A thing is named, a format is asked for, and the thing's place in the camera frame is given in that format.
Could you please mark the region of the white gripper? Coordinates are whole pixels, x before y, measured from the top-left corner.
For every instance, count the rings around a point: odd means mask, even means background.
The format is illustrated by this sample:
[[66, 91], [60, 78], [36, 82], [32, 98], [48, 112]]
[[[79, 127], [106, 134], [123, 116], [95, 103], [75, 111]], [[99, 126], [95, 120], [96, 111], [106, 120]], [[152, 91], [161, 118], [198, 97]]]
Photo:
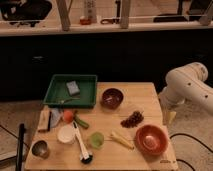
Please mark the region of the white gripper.
[[163, 94], [159, 95], [159, 102], [163, 114], [163, 124], [169, 125], [176, 116], [176, 112], [173, 110], [174, 102]]

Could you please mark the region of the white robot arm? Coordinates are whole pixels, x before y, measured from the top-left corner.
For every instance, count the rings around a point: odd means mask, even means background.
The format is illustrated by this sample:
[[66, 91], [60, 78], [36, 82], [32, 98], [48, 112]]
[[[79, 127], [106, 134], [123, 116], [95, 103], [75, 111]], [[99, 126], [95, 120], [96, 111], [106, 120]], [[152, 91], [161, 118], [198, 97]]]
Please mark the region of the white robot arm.
[[166, 86], [158, 98], [163, 113], [163, 124], [174, 119], [174, 109], [190, 100], [213, 115], [213, 88], [205, 84], [208, 78], [206, 66], [193, 62], [170, 70], [165, 77]]

